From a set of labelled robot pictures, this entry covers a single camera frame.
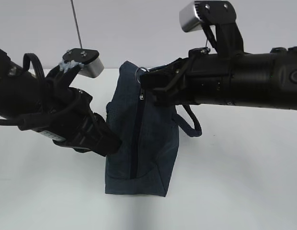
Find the black cylinder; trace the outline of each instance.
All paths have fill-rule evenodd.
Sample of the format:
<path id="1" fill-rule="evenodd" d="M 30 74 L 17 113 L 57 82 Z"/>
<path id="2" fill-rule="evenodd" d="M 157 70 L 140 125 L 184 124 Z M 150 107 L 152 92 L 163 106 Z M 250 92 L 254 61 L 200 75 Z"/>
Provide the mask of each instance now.
<path id="1" fill-rule="evenodd" d="M 297 48 L 197 59 L 186 73 L 197 104 L 227 104 L 297 110 Z"/>

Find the metal ring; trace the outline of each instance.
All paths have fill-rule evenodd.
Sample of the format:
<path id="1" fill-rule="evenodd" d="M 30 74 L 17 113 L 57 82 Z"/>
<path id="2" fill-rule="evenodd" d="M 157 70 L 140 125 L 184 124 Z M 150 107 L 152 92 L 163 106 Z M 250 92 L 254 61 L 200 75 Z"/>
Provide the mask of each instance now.
<path id="1" fill-rule="evenodd" d="M 135 78 L 136 78 L 136 81 L 140 84 L 140 80 L 139 80 L 139 78 L 138 78 L 138 76 L 137 76 L 139 70 L 143 70 L 143 71 L 145 71 L 145 72 L 149 72 L 149 70 L 148 70 L 147 68 L 145 68 L 145 67 L 139 67 L 139 68 L 136 70 L 136 72 L 135 72 Z"/>

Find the screw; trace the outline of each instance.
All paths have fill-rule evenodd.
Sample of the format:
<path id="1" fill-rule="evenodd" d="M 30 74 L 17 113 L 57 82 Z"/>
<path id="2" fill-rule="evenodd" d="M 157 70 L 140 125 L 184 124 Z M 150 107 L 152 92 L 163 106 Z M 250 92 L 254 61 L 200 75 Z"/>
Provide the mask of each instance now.
<path id="1" fill-rule="evenodd" d="M 85 51 L 81 51 L 80 53 L 83 57 L 87 56 L 87 53 Z"/>

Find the zipper pull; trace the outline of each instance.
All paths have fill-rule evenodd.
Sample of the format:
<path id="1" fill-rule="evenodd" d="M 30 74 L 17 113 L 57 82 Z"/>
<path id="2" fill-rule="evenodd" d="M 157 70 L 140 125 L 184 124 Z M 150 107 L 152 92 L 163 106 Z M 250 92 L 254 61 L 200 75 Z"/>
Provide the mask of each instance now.
<path id="1" fill-rule="evenodd" d="M 139 96 L 140 100 L 143 101 L 144 100 L 144 90 L 141 89 L 140 90 L 140 96 Z"/>

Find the metal rod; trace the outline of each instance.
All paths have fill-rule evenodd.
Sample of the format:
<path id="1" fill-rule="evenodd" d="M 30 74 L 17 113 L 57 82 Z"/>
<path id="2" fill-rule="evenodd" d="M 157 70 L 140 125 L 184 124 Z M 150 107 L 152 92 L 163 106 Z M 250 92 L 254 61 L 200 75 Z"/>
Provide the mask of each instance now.
<path id="1" fill-rule="evenodd" d="M 76 25 L 76 30 L 77 30 L 78 40 L 79 40 L 79 42 L 80 42 L 80 47 L 81 47 L 81 49 L 82 49 L 82 43 L 81 43 L 81 38 L 80 38 L 80 30 L 79 30 L 79 28 L 78 28 L 78 23 L 77 23 L 77 18 L 76 18 L 76 13 L 75 13 L 75 8 L 74 8 L 73 0 L 71 0 L 71 5 L 72 5 L 72 10 L 73 10 L 74 21 L 75 21 L 75 25 Z"/>

